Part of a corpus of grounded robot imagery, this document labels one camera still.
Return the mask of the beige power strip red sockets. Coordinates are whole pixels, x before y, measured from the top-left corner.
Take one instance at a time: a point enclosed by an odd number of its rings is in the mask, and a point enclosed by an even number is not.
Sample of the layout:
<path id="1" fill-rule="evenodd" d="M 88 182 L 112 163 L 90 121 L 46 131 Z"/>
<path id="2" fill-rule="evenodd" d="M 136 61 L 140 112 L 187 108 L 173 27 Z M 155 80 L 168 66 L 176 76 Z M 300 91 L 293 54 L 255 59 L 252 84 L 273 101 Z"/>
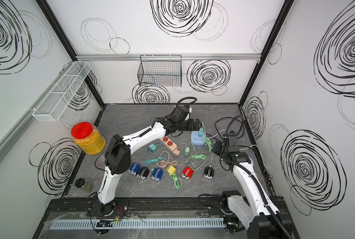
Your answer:
<path id="1" fill-rule="evenodd" d="M 167 136 L 165 137 L 161 137 L 159 138 L 159 140 L 163 143 L 163 145 L 165 147 L 167 147 L 167 149 L 169 149 L 170 151 L 174 151 L 175 149 L 177 149 L 177 145 Z"/>

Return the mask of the green charger adapter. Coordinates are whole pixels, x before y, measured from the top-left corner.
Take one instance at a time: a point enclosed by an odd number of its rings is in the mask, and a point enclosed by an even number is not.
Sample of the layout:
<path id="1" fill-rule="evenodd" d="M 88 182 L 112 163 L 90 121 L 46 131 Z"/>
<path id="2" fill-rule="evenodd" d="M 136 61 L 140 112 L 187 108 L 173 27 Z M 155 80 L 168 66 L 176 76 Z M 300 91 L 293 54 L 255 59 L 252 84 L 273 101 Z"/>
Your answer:
<path id="1" fill-rule="evenodd" d="M 189 147 L 186 147 L 185 150 L 184 150 L 184 157 L 185 157 L 185 158 L 188 158 L 189 153 L 190 153 L 190 148 L 189 148 Z"/>
<path id="2" fill-rule="evenodd" d="M 203 129 L 203 127 L 201 127 L 198 131 L 198 136 L 203 137 L 203 135 L 204 135 L 204 129 Z"/>

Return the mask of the pink charger adapter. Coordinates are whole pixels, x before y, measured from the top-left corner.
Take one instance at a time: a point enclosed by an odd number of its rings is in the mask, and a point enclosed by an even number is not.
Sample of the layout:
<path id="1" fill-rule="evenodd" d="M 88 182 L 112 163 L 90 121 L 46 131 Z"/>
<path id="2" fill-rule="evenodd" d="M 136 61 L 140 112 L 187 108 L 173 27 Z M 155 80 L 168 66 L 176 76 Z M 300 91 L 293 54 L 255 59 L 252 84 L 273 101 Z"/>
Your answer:
<path id="1" fill-rule="evenodd" d="M 174 158 L 178 158 L 180 155 L 180 151 L 178 149 L 174 149 L 173 152 L 172 152 L 172 156 Z"/>

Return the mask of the teal charger adapter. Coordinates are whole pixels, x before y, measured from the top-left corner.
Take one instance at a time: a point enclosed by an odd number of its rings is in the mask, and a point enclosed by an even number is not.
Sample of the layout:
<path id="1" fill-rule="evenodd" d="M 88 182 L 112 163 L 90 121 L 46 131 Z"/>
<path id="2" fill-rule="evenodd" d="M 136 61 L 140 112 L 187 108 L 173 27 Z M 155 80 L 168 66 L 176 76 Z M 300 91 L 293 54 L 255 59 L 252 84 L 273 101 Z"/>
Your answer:
<path id="1" fill-rule="evenodd" d="M 159 144 L 150 144 L 149 146 L 148 146 L 148 151 L 149 152 L 151 152 L 151 153 L 153 153 L 153 152 L 155 152 L 156 151 L 156 149 L 157 149 L 157 147 L 158 146 L 160 146 L 162 143 L 159 143 Z"/>

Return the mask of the yellow-green charger adapter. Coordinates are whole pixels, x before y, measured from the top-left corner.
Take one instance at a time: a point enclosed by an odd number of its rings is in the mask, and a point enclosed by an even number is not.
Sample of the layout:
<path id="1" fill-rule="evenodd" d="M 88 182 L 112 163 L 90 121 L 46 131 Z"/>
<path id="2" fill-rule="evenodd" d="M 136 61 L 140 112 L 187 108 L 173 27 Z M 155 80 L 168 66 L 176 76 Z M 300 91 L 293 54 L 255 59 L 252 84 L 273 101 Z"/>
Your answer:
<path id="1" fill-rule="evenodd" d="M 169 175 L 175 174 L 176 171 L 177 171 L 177 169 L 176 169 L 173 165 L 170 165 L 170 166 L 168 166 L 168 168 L 167 168 L 167 172 L 168 172 Z"/>

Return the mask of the red shaver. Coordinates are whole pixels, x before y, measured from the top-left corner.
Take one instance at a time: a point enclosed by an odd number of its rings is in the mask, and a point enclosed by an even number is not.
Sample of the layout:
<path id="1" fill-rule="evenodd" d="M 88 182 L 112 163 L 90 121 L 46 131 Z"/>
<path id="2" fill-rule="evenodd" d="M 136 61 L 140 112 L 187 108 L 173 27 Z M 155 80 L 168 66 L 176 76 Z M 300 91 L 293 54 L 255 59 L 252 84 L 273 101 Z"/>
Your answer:
<path id="1" fill-rule="evenodd" d="M 186 180 L 191 179 L 193 175 L 193 169 L 191 167 L 186 167 L 183 171 L 182 171 L 182 177 Z"/>

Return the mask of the blue striped shaver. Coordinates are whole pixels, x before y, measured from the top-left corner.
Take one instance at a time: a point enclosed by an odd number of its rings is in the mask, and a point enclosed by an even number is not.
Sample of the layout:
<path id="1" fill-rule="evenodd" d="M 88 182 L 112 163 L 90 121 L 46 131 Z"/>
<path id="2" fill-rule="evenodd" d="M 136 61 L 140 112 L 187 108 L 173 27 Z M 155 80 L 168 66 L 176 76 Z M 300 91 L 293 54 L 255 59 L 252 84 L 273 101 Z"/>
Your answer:
<path id="1" fill-rule="evenodd" d="M 163 170 L 161 168 L 156 168 L 151 175 L 151 179 L 154 181 L 160 181 L 162 176 Z"/>

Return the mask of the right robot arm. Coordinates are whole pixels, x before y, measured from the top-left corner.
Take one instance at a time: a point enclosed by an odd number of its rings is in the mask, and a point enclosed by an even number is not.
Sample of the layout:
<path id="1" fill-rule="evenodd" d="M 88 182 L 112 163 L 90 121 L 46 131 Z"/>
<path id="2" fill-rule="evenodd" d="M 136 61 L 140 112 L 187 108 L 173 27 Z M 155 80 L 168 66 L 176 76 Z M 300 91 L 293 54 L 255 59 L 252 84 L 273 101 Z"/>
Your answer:
<path id="1" fill-rule="evenodd" d="M 252 160 L 240 149 L 237 133 L 226 132 L 218 152 L 220 162 L 229 166 L 229 170 L 240 183 L 243 196 L 226 196 L 226 208 L 237 216 L 246 230 L 248 239 L 291 239 L 292 220 L 290 215 L 282 214 L 270 199 L 257 174 Z"/>

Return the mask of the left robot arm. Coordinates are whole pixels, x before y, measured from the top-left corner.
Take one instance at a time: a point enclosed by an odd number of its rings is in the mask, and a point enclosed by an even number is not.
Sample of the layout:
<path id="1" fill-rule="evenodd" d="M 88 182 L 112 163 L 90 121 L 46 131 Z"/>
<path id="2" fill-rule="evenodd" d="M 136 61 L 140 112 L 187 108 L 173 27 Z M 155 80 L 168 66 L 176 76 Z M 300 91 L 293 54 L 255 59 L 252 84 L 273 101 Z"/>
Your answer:
<path id="1" fill-rule="evenodd" d="M 191 112 L 190 106 L 175 106 L 170 114 L 155 117 L 150 126 L 130 135 L 116 134 L 111 138 L 105 152 L 104 176 L 98 190 L 98 199 L 103 205 L 114 200 L 120 177 L 130 169 L 131 156 L 134 152 L 154 140 L 177 131 L 197 131 L 202 127 L 199 119 L 190 117 Z"/>

